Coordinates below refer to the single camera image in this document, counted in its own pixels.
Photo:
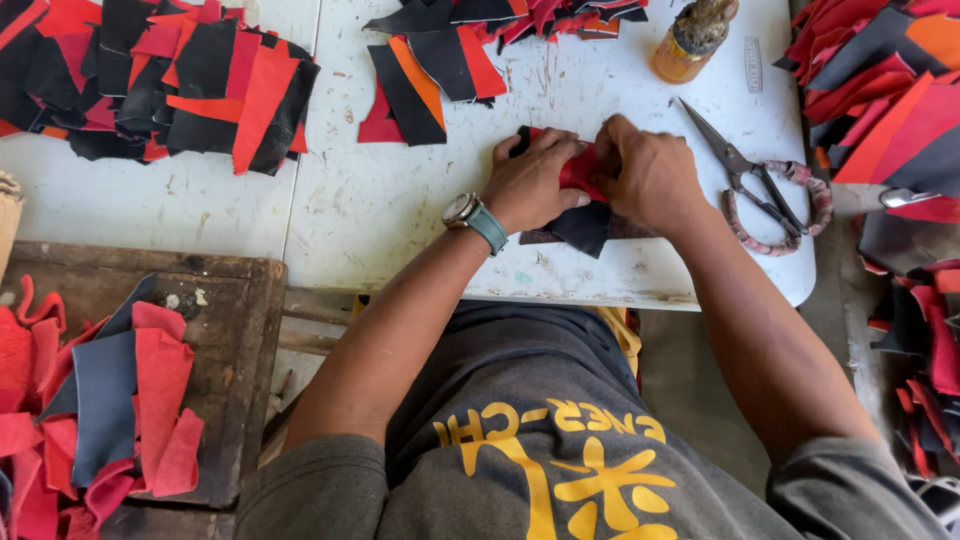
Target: green watch strap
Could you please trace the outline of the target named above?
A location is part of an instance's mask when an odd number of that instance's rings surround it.
[[[503,226],[479,202],[470,214],[464,218],[464,221],[490,243],[491,257],[496,257],[496,254],[500,253],[500,250],[507,243],[507,232],[503,230]]]

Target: hand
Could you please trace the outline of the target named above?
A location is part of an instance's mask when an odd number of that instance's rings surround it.
[[[507,234],[531,231],[556,219],[566,209],[589,204],[583,189],[560,189],[560,170],[586,146],[577,134],[547,128],[522,155],[510,151],[520,135],[505,139],[493,149],[493,172],[480,200],[500,221]]]
[[[697,182],[693,153],[682,138],[642,132],[621,114],[596,138],[597,168],[590,179],[613,213],[668,235],[711,208]],[[615,170],[622,167],[619,178]]]

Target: scissor blade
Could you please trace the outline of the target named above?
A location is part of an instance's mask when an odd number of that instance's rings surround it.
[[[704,117],[688,105],[683,98],[679,99],[680,103],[684,105],[686,113],[689,114],[690,119],[693,120],[693,124],[697,126],[697,129],[700,130],[700,133],[707,140],[707,144],[710,145],[710,150],[713,151],[713,155],[723,163],[724,167],[727,167],[727,170],[731,174],[743,174],[753,169],[753,163],[747,161],[735,146],[718,134],[717,131],[713,129],[713,126],[709,125],[707,120],[704,120]]]

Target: wristwatch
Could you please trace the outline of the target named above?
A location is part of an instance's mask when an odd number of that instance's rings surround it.
[[[496,257],[507,243],[507,232],[487,207],[483,206],[476,193],[461,193],[446,205],[444,226],[448,229],[474,229],[490,243],[491,257]]]

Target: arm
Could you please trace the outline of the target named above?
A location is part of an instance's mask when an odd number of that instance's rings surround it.
[[[576,134],[546,130],[520,157],[514,135],[493,149],[493,172],[480,198],[507,234],[543,226],[589,202],[560,189],[564,163],[579,152]],[[476,231],[446,231],[410,262],[350,324],[300,394],[284,450],[331,433],[383,443],[387,422],[440,339],[467,284],[490,255]]]
[[[879,439],[827,346],[704,198],[684,142],[617,115],[597,155],[595,180],[613,211],[661,232],[683,258],[720,371],[771,461],[819,436]],[[618,180],[606,176],[618,165]]]

